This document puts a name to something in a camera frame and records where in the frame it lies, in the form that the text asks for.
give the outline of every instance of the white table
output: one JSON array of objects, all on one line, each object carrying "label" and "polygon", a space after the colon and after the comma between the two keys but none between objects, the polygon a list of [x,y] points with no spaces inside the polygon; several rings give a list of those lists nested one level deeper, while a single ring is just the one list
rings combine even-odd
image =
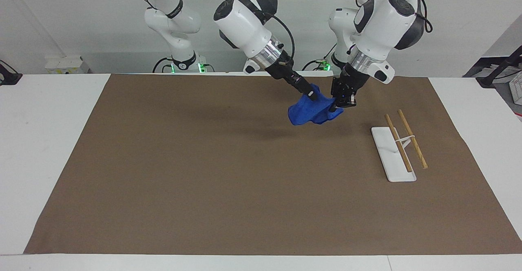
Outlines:
[{"label": "white table", "polygon": [[[108,78],[26,75],[14,87],[0,87],[0,270],[522,270],[522,255],[20,255]],[[496,91],[480,88],[475,79],[433,78],[431,83],[522,238],[522,123]]]}]

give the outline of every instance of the wooden stick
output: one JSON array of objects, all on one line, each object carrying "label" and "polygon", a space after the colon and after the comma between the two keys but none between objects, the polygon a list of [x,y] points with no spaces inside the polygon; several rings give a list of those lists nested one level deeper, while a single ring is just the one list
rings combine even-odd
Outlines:
[{"label": "wooden stick", "polygon": [[413,172],[414,169],[412,169],[410,162],[408,161],[408,158],[406,157],[406,152],[404,151],[403,145],[399,140],[399,135],[397,135],[397,132],[395,131],[395,128],[393,127],[392,120],[390,119],[390,115],[386,114],[386,122],[388,122],[388,126],[391,130],[391,134],[393,135],[393,138],[395,139],[395,144],[397,145],[397,148],[399,149],[399,154],[401,158],[403,158],[404,165],[406,166],[406,170],[408,172]]},{"label": "wooden stick", "polygon": [[[403,110],[397,111],[399,113],[400,118],[403,120],[404,127],[406,128],[406,132],[408,133],[408,136],[413,136],[414,132],[411,131],[411,127],[408,124],[408,121],[406,120],[406,117],[404,116]],[[417,152],[417,156],[419,156],[419,160],[421,161],[422,168],[427,169],[427,163],[424,158],[424,155],[421,152],[421,148],[419,146],[419,143],[417,143],[417,139],[415,137],[411,138],[411,142],[413,143],[415,147],[415,152]]]}]

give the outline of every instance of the blue cloth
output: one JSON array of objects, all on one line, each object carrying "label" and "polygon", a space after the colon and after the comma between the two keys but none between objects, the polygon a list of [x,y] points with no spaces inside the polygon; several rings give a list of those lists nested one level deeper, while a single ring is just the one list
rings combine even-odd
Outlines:
[{"label": "blue cloth", "polygon": [[310,121],[315,124],[323,124],[329,120],[334,120],[344,112],[343,109],[336,109],[334,112],[328,111],[335,99],[323,96],[317,85],[312,84],[311,86],[317,94],[317,100],[312,101],[303,95],[297,104],[288,108],[288,118],[295,126]]}]

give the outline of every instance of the brown mat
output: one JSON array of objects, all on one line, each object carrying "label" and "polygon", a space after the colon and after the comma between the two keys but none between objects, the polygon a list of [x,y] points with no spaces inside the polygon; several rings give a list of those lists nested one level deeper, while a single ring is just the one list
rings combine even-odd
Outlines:
[{"label": "brown mat", "polygon": [[[313,78],[328,93],[330,78]],[[294,127],[271,78],[112,75],[25,253],[522,253],[427,79],[369,81],[360,106]],[[370,133],[403,109],[430,169],[386,180]]]}]

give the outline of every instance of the white plastic base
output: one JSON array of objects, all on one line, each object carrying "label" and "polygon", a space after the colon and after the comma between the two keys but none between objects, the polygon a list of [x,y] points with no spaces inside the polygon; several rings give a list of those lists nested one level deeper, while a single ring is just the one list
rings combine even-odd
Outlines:
[{"label": "white plastic base", "polygon": [[415,172],[408,172],[403,159],[399,154],[399,149],[395,144],[392,132],[388,127],[373,127],[372,135],[375,145],[379,151],[380,160],[383,163],[384,171],[390,182],[414,182],[417,180]]}]

